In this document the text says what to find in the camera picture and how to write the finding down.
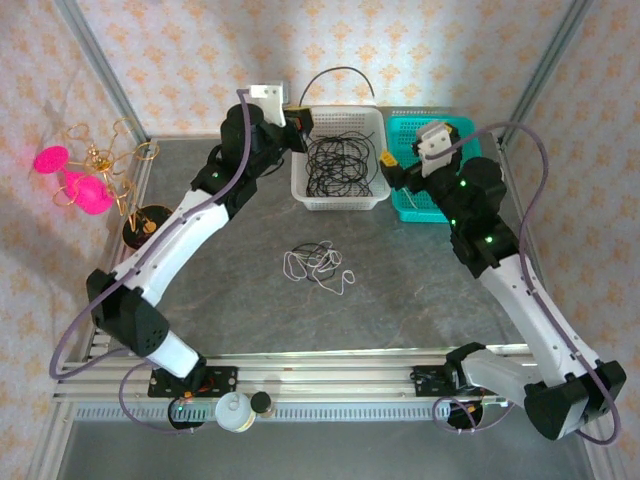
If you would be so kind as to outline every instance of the white cable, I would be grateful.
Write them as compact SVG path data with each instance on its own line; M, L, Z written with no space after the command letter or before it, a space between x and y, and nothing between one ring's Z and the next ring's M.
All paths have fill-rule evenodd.
M330 292L335 293L336 295L344 294L345 284L353 285L356 281L356 277L351 270L344 270L341 275L341 285L340 291L334 290L331 287L327 287L322 283L322 281L316 276L316 273L327 273L333 270L336 270L340 264L342 263L342 254L331 248L333 243L329 240L323 240L318 245L321 245L326 249L324 254L317 253L314 256L306 255L299 252L285 252L284 258L282 261L282 273L289 280L294 282L299 282L307 278L307 274L311 274L311 278L316 281L318 285L320 285L325 290L329 290ZM295 272L295 264L292 263L292 259L295 259L298 264L299 270L302 272L302 275L298 275Z
M413 206L413 208L415 208L416 210L418 209L418 206L415 204L415 202L411 199L411 195L409 195L409 191L407 190L407 187L404 187L402 189L402 191L404 192L404 194L407 196L407 200L409 200L409 203L411 203L411 205Z

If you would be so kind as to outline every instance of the metal bracket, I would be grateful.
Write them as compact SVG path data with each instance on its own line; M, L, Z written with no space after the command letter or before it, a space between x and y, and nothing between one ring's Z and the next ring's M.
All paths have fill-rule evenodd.
M225 393L236 391L238 368L207 366L205 378L213 381L213 388L206 392L197 393L197 397L220 398ZM147 395L151 398L175 398L177 396L176 392L171 388L170 378L162 375L160 370L151 371Z
M250 85L249 96L264 113L264 119L279 127L284 127L286 121L282 105L284 103L284 87L279 85Z
M456 395L478 396L493 395L483 388L470 388L464 391L456 389L447 378L443 365L417 365L409 376L416 389L416 397L453 397Z

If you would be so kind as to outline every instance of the gray floor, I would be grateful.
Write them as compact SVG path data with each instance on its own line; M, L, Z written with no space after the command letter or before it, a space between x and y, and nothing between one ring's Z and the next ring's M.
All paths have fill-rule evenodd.
M521 410L473 436L432 423L214 426L175 438L129 423L77 423L59 480L589 480L576 436L540 437Z
M161 141L143 203L175 208L214 144ZM447 225L401 223L390 199L372 211L309 212L291 196L289 165L260 180L159 304L193 347L213 355L522 341L454 256ZM342 297L282 273L285 251L321 240L333 241L355 273Z

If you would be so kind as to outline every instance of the gold wire ornament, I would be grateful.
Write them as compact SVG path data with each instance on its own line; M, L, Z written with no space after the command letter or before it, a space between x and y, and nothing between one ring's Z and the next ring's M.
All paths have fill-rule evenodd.
M82 167L85 173L84 176L79 177L74 182L74 186L77 186L78 182L87 175L100 177L106 185L107 194L113 198L118 205L120 215L127 216L131 229L135 230L136 221L146 222L145 218L142 218L145 217L144 213L140 212L137 205L138 189L135 183L125 176L126 166L122 165L122 168L119 169L116 169L116 166L128 159L135 159L137 161L153 160L160 153L160 147L157 143L152 147L151 142L144 142L137 145L132 151L125 152L116 157L113 153L116 138L131 133L133 128L133 121L128 117L122 117L116 120L112 126L113 135L109 139L109 146L106 149L101 149L95 144L91 137L89 125L86 123L76 123L72 125L65 131L65 136L69 140L83 142L86 148L85 157L82 161L68 162L70 165ZM61 187L54 194L54 202L56 205L62 205L61 202L57 201L57 195L66 188L67 186ZM76 188L76 195L65 205L72 205L77 196L78 190Z
M76 202L76 199L78 198L78 195L80 194L80 189L78 188L78 185L80 184L80 182L87 178L88 175L79 175L78 178L76 178L73 182L73 191L75 191L75 194L73 195L73 197L71 197L71 195L67 195L67 192L65 192L65 195L67 195L67 198L69 198L68 202L60 202L58 201L58 196L60 195L61 192L67 190L69 188L69 185L65 183L65 185L61 186L58 190L56 190L56 192L53 194L52 200L53 203L55 203L57 206L59 207L68 207L70 205L73 205Z

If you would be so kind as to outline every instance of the white plastic basket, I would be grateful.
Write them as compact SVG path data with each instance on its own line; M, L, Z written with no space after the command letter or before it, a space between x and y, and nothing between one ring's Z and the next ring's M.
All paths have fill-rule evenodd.
M309 174L306 170L307 155L294 153L291 161L291 194L304 203L308 210L371 210L376 203L384 200L391 194L391 188L387 184L382 172L377 168L380 153L387 148L387 139L384 133L384 120L382 113L372 107L312 107L313 131L311 139L327 136L341 135L348 131L360 132L370 137L375 147L367 159L369 175L367 180L373 180L369 184L371 196L369 197L308 197L307 183Z

